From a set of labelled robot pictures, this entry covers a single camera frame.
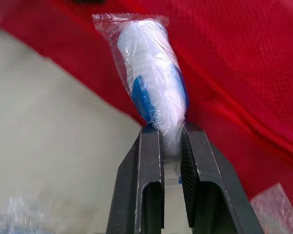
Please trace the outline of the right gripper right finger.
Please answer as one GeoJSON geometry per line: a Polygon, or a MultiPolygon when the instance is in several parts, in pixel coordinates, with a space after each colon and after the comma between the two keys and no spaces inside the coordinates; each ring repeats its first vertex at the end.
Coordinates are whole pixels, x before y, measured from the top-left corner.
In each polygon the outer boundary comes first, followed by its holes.
{"type": "Polygon", "coordinates": [[[182,130],[181,180],[192,233],[263,233],[232,164],[191,123],[182,130]]]}

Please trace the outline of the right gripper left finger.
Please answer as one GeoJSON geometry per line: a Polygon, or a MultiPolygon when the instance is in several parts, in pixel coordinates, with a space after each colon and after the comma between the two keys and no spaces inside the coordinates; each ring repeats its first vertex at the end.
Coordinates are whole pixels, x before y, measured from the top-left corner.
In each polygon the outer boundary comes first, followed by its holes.
{"type": "Polygon", "coordinates": [[[161,140],[159,131],[143,127],[120,164],[106,233],[161,233],[165,200],[161,140]]]}

